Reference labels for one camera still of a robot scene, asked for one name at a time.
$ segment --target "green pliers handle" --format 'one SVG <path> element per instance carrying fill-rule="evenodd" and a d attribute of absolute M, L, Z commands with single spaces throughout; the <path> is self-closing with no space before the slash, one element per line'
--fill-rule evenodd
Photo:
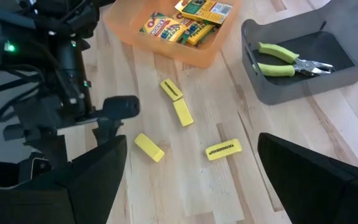
<path fill-rule="evenodd" d="M 295 54 L 292 51 L 276 44 L 263 44 L 259 42 L 258 50 L 261 54 L 272 55 L 290 64 L 293 64 L 294 61 L 299 57 L 298 54 Z M 267 77 L 292 77 L 295 75 L 295 69 L 292 65 L 279 66 L 258 63 L 258 66 L 260 71 Z"/>

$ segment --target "wooden table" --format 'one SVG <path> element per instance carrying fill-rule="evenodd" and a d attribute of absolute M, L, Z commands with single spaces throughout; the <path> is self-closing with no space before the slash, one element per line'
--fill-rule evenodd
<path fill-rule="evenodd" d="M 358 82 L 275 106 L 261 103 L 241 63 L 241 24 L 265 24 L 307 12 L 328 0 L 244 0 L 238 20 L 214 63 L 199 69 L 122 44 L 103 22 L 83 52 L 93 103 L 137 95 L 141 114 L 125 120 L 128 140 L 124 178 L 108 223 L 291 223 L 257 154 L 268 132 L 358 167 Z M 195 123 L 183 128 L 159 83 L 182 89 Z M 96 145 L 92 126 L 64 130 L 69 158 Z M 164 151 L 155 163 L 135 144 L 148 135 Z M 243 152 L 218 161 L 204 150 L 238 138 Z"/>

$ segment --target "yellow foam block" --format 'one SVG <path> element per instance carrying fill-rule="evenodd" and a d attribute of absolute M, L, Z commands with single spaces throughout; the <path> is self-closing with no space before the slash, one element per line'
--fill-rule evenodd
<path fill-rule="evenodd" d="M 213 161 L 241 151 L 240 141 L 238 139 L 233 139 L 207 148 L 206 156 L 210 161 Z"/>
<path fill-rule="evenodd" d="M 179 120 L 183 127 L 188 126 L 189 124 L 192 124 L 194 122 L 184 99 L 180 99 L 178 101 L 173 102 L 173 106 L 177 111 Z"/>
<path fill-rule="evenodd" d="M 142 133 L 136 137 L 135 144 L 146 152 L 155 162 L 160 162 L 165 154 L 154 142 Z"/>
<path fill-rule="evenodd" d="M 173 101 L 179 100 L 183 96 L 183 93 L 169 78 L 162 81 L 160 86 Z"/>

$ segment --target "pliers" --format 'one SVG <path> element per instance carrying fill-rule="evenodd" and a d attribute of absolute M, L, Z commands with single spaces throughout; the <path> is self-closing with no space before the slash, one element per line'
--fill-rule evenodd
<path fill-rule="evenodd" d="M 269 54 L 291 65 L 266 65 L 258 63 L 260 71 L 267 77 L 292 77 L 295 72 L 308 77 L 329 75 L 335 72 L 333 65 L 312 60 L 299 59 L 299 55 L 275 44 L 263 44 L 259 42 L 259 53 Z"/>

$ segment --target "light wood surface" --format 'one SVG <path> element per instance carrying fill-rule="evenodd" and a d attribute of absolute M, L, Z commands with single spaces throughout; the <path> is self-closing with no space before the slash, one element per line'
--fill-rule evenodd
<path fill-rule="evenodd" d="M 358 167 L 358 82 L 279 105 L 261 103 L 241 63 L 241 24 L 265 24 L 307 12 L 328 0 L 243 0 L 227 41 L 208 69 L 122 44 L 101 21 L 83 52 L 93 103 L 137 95 L 141 114 L 120 129 L 128 140 L 124 178 L 108 223 L 291 223 L 257 154 L 268 132 Z M 171 78 L 184 94 L 194 124 L 183 128 L 159 83 Z M 93 126 L 66 129 L 68 156 L 96 145 Z M 146 134 L 164 151 L 159 163 L 134 139 Z M 218 161 L 204 150 L 238 138 L 241 153 Z"/>

